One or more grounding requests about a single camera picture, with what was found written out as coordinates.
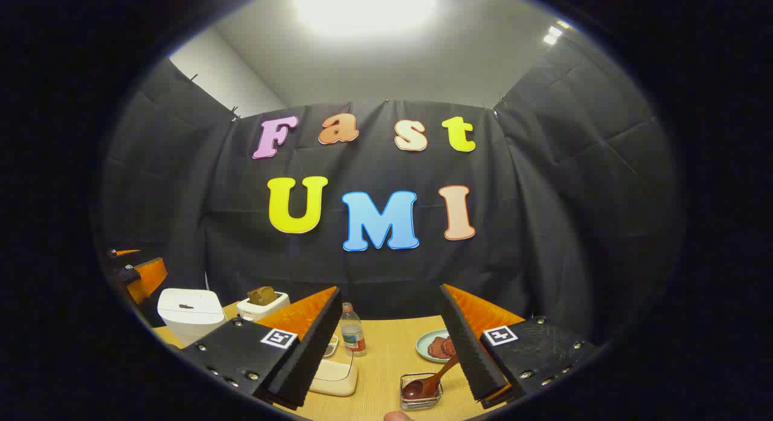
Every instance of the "glass bowl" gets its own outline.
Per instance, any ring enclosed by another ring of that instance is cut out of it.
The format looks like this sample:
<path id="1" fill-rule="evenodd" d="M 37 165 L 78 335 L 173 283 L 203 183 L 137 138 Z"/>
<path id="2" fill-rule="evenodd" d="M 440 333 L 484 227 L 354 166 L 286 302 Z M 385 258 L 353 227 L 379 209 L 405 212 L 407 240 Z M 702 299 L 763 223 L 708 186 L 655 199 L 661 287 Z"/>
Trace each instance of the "glass bowl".
<path id="1" fill-rule="evenodd" d="M 419 409 L 428 409 L 430 407 L 433 407 L 437 404 L 437 402 L 440 401 L 440 398 L 443 395 L 443 384 L 438 383 L 437 384 L 437 393 L 434 397 L 431 397 L 430 399 L 414 399 L 414 400 L 406 400 L 403 398 L 403 388 L 405 388 L 406 385 L 413 382 L 417 379 L 427 379 L 428 377 L 433 376 L 435 373 L 414 373 L 414 374 L 403 374 L 400 376 L 400 407 L 402 410 L 419 410 Z"/>

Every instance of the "salami slice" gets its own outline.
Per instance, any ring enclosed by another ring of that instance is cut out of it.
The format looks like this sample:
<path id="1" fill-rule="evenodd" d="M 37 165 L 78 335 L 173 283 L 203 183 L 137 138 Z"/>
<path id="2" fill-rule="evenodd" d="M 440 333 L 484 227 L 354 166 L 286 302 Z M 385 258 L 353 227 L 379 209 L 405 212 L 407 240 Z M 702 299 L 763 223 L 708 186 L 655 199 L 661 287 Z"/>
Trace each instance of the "salami slice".
<path id="1" fill-rule="evenodd" d="M 432 344 L 427 349 L 427 353 L 432 356 L 433 358 L 440 358 L 440 359 L 446 359 L 450 358 L 445 352 L 443 352 L 443 343 L 445 342 L 445 338 L 441 338 L 440 336 L 436 336 Z"/>
<path id="2" fill-rule="evenodd" d="M 452 357 L 453 355 L 456 355 L 456 348 L 454 347 L 454 342 L 451 341 L 451 337 L 448 336 L 445 341 L 441 344 L 441 349 L 443 353 L 447 354 L 448 357 Z"/>

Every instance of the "blue letter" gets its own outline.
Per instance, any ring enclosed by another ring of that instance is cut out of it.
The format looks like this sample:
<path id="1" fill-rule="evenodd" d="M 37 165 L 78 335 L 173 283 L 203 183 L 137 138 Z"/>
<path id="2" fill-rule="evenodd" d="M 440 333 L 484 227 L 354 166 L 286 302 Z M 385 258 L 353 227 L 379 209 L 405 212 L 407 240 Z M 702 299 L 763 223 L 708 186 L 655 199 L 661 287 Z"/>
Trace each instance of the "blue letter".
<path id="1" fill-rule="evenodd" d="M 392 228 L 392 238 L 386 243 L 389 248 L 412 249 L 419 245 L 419 239 L 414 236 L 416 193 L 392 193 L 381 214 L 368 193 L 346 193 L 341 196 L 341 201 L 348 206 L 348 240 L 343 242 L 344 250 L 363 251 L 368 248 L 368 242 L 362 238 L 362 229 L 365 229 L 370 242 L 373 242 L 377 249 L 383 246 L 389 228 Z"/>

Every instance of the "black curtain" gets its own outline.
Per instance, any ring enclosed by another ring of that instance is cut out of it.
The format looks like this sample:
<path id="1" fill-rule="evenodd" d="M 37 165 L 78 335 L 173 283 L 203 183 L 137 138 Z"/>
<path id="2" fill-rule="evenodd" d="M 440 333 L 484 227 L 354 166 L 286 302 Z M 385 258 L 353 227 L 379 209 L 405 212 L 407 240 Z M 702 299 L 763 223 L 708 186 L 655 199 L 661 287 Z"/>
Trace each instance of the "black curtain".
<path id="1" fill-rule="evenodd" d="M 292 300 L 338 285 L 364 319 L 422 317 L 438 314 L 437 286 L 450 283 L 600 343 L 659 291 L 684 235 L 666 132 L 635 83 L 577 33 L 562 36 L 493 109 L 363 101 L 231 121 L 168 61 L 143 88 L 108 159 L 107 214 L 121 215 L 108 218 L 108 239 L 162 245 L 165 286 L 202 289 L 207 272 L 223 305 L 262 285 Z M 338 113 L 356 116 L 360 136 L 323 146 L 321 124 Z M 299 125 L 276 156 L 252 159 L 260 124 L 287 116 Z M 472 124 L 474 151 L 450 145 L 441 122 L 454 116 Z M 401 119 L 425 125 L 427 149 L 397 148 Z M 295 217 L 306 212 L 302 179 L 328 178 L 312 231 L 284 234 L 269 222 L 267 182 L 280 176 L 297 182 Z M 437 190 L 457 184 L 471 190 L 477 234 L 450 242 Z M 341 196 L 367 192 L 383 211 L 398 190 L 417 195 L 419 247 L 345 251 Z"/>
<path id="2" fill-rule="evenodd" d="M 321 124 L 338 113 L 357 118 L 359 136 L 323 146 Z M 252 159 L 260 123 L 297 116 L 298 127 L 278 146 L 276 156 Z M 459 152 L 441 122 L 461 116 L 477 147 Z M 394 142 L 395 122 L 420 121 L 428 148 L 402 151 Z M 269 179 L 295 179 L 290 215 L 306 212 L 306 176 L 325 176 L 322 215 L 306 234 L 284 234 L 268 219 Z M 210 288 L 223 303 L 246 297 L 248 289 L 271 285 L 298 300 L 327 286 L 342 287 L 366 319 L 439 314 L 437 286 L 450 283 L 506 308 L 527 314 L 529 289 L 522 268 L 513 162 L 499 122 L 491 111 L 466 105 L 411 101 L 317 104 L 265 113 L 238 121 L 223 147 L 212 181 L 202 227 L 207 238 Z M 444 237 L 447 211 L 437 193 L 448 185 L 466 185 L 467 209 L 477 234 L 452 242 Z M 367 192 L 379 211 L 398 190 L 416 193 L 414 233 L 419 246 L 392 250 L 386 245 L 345 251 L 348 211 L 344 193 Z"/>
<path id="3" fill-rule="evenodd" d="M 634 80 L 574 30 L 495 109 L 527 215 L 536 308 L 604 341 L 662 292 L 678 262 L 687 224 L 679 130 L 666 132 Z"/>
<path id="4" fill-rule="evenodd" d="M 155 311 L 163 289 L 204 288 L 204 242 L 196 225 L 205 179 L 225 137 L 212 126 L 230 124 L 231 117 L 165 59 L 127 101 L 107 143 L 101 210 L 108 248 L 149 250 L 164 258 L 168 271 L 140 305 L 153 326 L 163 325 Z"/>

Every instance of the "bottle label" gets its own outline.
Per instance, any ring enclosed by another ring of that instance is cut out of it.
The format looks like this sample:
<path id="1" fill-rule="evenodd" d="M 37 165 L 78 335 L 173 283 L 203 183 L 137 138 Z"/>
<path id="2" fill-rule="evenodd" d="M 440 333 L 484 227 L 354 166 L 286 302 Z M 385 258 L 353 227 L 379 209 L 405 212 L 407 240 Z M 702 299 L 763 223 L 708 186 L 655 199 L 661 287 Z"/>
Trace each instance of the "bottle label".
<path id="1" fill-rule="evenodd" d="M 357 333 L 342 333 L 343 345 L 352 352 L 365 350 L 365 335 L 362 331 Z"/>

